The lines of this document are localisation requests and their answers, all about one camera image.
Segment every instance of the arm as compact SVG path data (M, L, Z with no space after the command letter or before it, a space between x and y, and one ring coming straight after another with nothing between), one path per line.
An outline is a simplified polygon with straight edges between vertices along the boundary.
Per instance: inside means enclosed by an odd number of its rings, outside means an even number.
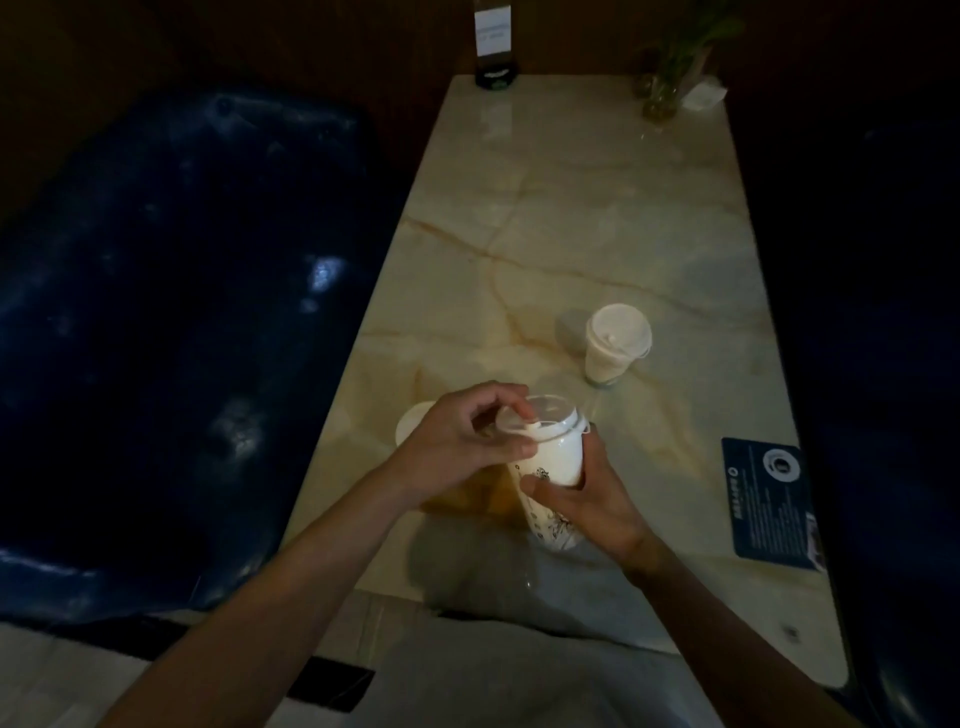
M520 487L566 516L639 587L729 726L859 726L716 598L637 512L596 432L584 437L582 490L523 479Z
M480 468L536 452L473 422L526 387L490 382L442 397L391 458L191 629L120 698L102 728L263 725L396 519Z

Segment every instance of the wooden wall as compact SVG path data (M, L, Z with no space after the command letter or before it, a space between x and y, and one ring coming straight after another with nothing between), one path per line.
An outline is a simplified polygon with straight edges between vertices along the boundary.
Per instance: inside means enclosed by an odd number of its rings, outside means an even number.
M714 54L738 144L955 78L953 4L744 0ZM514 0L521 72L621 73L671 0ZM472 70L469 0L30 0L0 8L0 220L143 91L251 81L366 109L416 169L453 73Z

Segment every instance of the blue card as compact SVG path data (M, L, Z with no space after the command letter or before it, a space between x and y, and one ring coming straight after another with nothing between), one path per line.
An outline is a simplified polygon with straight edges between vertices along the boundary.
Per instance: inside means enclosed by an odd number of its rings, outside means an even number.
M824 570L803 454L732 437L721 443L736 555Z

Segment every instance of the marble table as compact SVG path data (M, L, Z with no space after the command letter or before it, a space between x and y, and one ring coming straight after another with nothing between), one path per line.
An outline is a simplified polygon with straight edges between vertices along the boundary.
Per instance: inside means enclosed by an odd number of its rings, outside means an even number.
M584 324L614 302L647 315L654 346L598 390ZM390 454L408 407L490 378L585 408L636 505L714 593L813 679L846 682L828 579L732 549L721 438L797 434L722 107L658 129L626 78L520 76L502 92L454 78L287 538ZM487 486L490 518L475 493L467 515L404 516L358 587L675 651L602 554L547 552Z

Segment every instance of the hand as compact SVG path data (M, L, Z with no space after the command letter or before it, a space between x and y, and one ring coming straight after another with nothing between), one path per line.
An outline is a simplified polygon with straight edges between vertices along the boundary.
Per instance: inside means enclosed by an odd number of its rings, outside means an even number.
M621 569L645 568L648 549L658 539L630 501L595 425L584 435L584 477L584 487L577 489L525 475L520 490L565 516Z
M420 505L488 465L537 454L537 443L530 438L503 433L487 437L478 432L503 405L535 422L537 413L526 400L528 391L523 384L489 381L440 397L381 466L406 490L406 507Z

